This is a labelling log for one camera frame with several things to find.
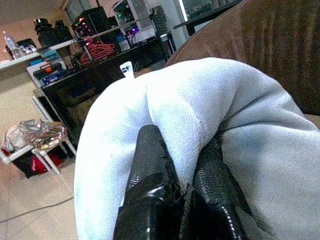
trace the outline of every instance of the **desk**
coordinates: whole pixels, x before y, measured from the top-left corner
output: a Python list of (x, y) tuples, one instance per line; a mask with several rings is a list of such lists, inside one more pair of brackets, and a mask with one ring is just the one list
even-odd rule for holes
[(202, 24), (202, 23), (205, 23), (209, 20), (215, 19), (216, 17), (223, 14), (225, 11), (229, 10), (230, 8), (234, 7), (235, 5), (240, 3), (241, 1), (242, 0), (235, 0), (233, 2), (227, 3), (221, 7), (215, 8), (211, 11), (208, 11), (206, 13), (199, 15), (199, 16), (196, 16), (189, 21), (182, 22), (182, 23), (174, 26), (173, 29), (177, 29), (177, 28), (186, 26), (186, 29), (188, 31), (189, 36), (192, 36), (196, 32), (195, 26)]
[(97, 62), (72, 75), (33, 91), (54, 121), (61, 121), (77, 145), (87, 113), (97, 97), (113, 82), (124, 78), (120, 65), (131, 61), (137, 69), (168, 56), (157, 37), (127, 51)]

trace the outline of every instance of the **white chair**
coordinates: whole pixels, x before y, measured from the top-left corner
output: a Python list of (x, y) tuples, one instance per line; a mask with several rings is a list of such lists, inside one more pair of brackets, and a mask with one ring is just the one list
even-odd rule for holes
[[(42, 103), (38, 100), (37, 97), (33, 96), (32, 97), (32, 102), (35, 106), (35, 108), (38, 110), (38, 112), (40, 113), (40, 115), (43, 117), (43, 119), (48, 120), (48, 121), (53, 121), (53, 119), (51, 118), (51, 116), (49, 115), (49, 113), (46, 111), (46, 109), (44, 108), (44, 106), (42, 105)], [(61, 140), (61, 142), (55, 146), (52, 146), (48, 149), (39, 149), (39, 148), (34, 148), (32, 150), (32, 153), (43, 163), (43, 162), (47, 162), (50, 167), (47, 167), (46, 165), (45, 168), (48, 171), (51, 171), (52, 169), (57, 173), (60, 174), (59, 169), (57, 168), (57, 166), (52, 162), (51, 158), (49, 157), (48, 153), (54, 149), (57, 146), (60, 146), (62, 148), (62, 150), (67, 154), (67, 150), (66, 148), (63, 146), (63, 142), (65, 142), (67, 144), (67, 146), (70, 148), (71, 152), (74, 154), (74, 156), (76, 156), (77, 151), (74, 148), (74, 146), (72, 145), (72, 143), (70, 142), (68, 137), (65, 137), (64, 139)]]
[[(16, 160), (17, 158), (21, 157), (23, 154), (26, 154), (29, 151), (31, 151), (33, 153), (34, 149), (35, 149), (34, 146), (27, 145), (27, 146), (20, 148), (19, 150), (16, 150), (15, 152), (10, 154), (9, 156), (6, 156), (0, 147), (0, 159), (2, 159), (2, 162), (4, 164), (9, 164), (12, 161)], [(46, 163), (46, 161), (43, 158), (39, 158), (39, 160), (41, 161), (41, 163), (44, 165), (44, 167), (47, 170), (50, 169), (50, 167), (48, 166), (48, 164)]]
[[(48, 121), (53, 121), (53, 119), (50, 117), (50, 115), (48, 114), (48, 112), (46, 111), (46, 109), (43, 107), (43, 105), (41, 104), (41, 102), (35, 97), (32, 97), (32, 102), (34, 103), (36, 109), (39, 111), (39, 113), (41, 114), (41, 116), (43, 117), (43, 119), (48, 120)], [(67, 146), (70, 148), (71, 152), (74, 154), (74, 156), (76, 156), (77, 151), (74, 148), (74, 146), (72, 145), (72, 143), (70, 142), (68, 137), (63, 138), (59, 144), (56, 144), (50, 148), (47, 149), (39, 149), (36, 148), (32, 145), (27, 145), (21, 149), (18, 149), (17, 151), (13, 152), (12, 154), (10, 154), (9, 156), (6, 156), (5, 153), (1, 150), (0, 148), (0, 158), (2, 159), (2, 161), (5, 164), (9, 164), (12, 161), (16, 160), (17, 158), (21, 157), (23, 154), (31, 151), (39, 160), (40, 162), (44, 165), (44, 167), (51, 172), (52, 169), (57, 173), (60, 174), (59, 169), (57, 168), (57, 166), (52, 162), (51, 158), (49, 157), (48, 153), (56, 148), (57, 146), (60, 146), (62, 148), (62, 150), (67, 154), (67, 150), (63, 145), (63, 142), (65, 142), (67, 144)]]
[(60, 174), (59, 169), (57, 168), (57, 166), (53, 163), (53, 161), (51, 160), (51, 158), (49, 157), (48, 153), (54, 149), (57, 146), (60, 146), (62, 148), (62, 150), (64, 151), (65, 154), (67, 154), (67, 150), (66, 148), (63, 146), (63, 142), (65, 142), (67, 144), (67, 146), (70, 148), (71, 152), (74, 154), (74, 156), (76, 156), (77, 151), (74, 148), (74, 146), (72, 145), (72, 143), (70, 142), (69, 138), (66, 137), (64, 139), (61, 140), (61, 142), (57, 145), (54, 145), (50, 148), (47, 149), (40, 149), (40, 148), (34, 148), (32, 149), (32, 153), (43, 163), (43, 165), (45, 166), (45, 168), (48, 171), (51, 171), (52, 169), (57, 173)]

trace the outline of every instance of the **brown couch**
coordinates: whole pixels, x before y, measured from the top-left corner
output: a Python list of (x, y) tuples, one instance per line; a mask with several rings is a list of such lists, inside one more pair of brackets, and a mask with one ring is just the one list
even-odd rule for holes
[(234, 59), (276, 79), (306, 114), (320, 115), (320, 1), (244, 0), (168, 61)]

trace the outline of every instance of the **water bottle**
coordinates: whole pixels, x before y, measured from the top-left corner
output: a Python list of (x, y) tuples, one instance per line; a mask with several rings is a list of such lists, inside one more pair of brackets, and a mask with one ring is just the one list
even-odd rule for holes
[(4, 36), (5, 42), (9, 47), (9, 49), (11, 50), (13, 57), (15, 59), (22, 57), (22, 54), (19, 50), (19, 46), (15, 41), (15, 39), (12, 36), (10, 36), (6, 31), (3, 31), (3, 33), (5, 34)]

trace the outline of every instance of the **red bag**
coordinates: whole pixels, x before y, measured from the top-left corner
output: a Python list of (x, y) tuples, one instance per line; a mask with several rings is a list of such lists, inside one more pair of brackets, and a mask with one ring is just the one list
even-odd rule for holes
[(10, 152), (9, 151), (7, 151), (6, 149), (4, 149), (4, 148), (1, 148), (1, 150), (2, 150), (2, 152), (4, 153), (4, 155), (6, 155), (7, 157), (9, 157), (10, 156)]
[[(62, 159), (60, 159), (56, 154), (49, 152), (48, 155), (51, 158), (54, 165), (58, 166), (59, 164), (62, 163)], [(30, 167), (32, 172), (38, 172), (39, 174), (44, 174), (47, 171), (45, 166), (36, 156), (33, 156), (31, 158)]]

